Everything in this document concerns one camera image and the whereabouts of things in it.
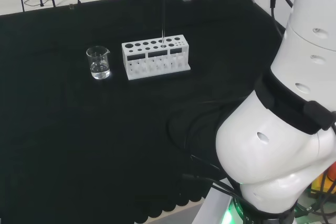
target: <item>power strip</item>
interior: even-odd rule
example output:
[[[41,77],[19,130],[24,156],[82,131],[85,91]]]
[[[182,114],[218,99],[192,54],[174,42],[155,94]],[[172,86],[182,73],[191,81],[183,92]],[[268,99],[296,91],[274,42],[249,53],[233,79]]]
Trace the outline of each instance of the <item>power strip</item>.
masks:
[[[129,80],[190,70],[189,45],[183,35],[121,44]]]

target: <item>black tablecloth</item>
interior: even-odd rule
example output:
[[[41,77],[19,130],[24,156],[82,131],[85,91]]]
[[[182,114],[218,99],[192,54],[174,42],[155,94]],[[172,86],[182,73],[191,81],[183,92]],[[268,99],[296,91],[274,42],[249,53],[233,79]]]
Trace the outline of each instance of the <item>black tablecloth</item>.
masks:
[[[0,17],[0,217],[3,223],[134,223],[205,197],[220,178],[180,152],[198,102],[248,95],[279,39],[247,0],[167,2],[166,34],[187,39],[191,71],[128,81],[121,43],[160,37],[160,0],[110,0]],[[110,49],[112,77],[95,80],[86,49]],[[218,164],[201,120],[193,153]]]

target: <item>green led light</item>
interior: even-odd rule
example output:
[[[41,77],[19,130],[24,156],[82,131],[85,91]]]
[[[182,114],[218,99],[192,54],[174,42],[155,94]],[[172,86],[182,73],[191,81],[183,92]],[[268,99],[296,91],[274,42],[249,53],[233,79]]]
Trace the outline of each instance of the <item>green led light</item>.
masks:
[[[222,224],[231,224],[232,221],[232,215],[229,210],[227,210],[224,214]]]

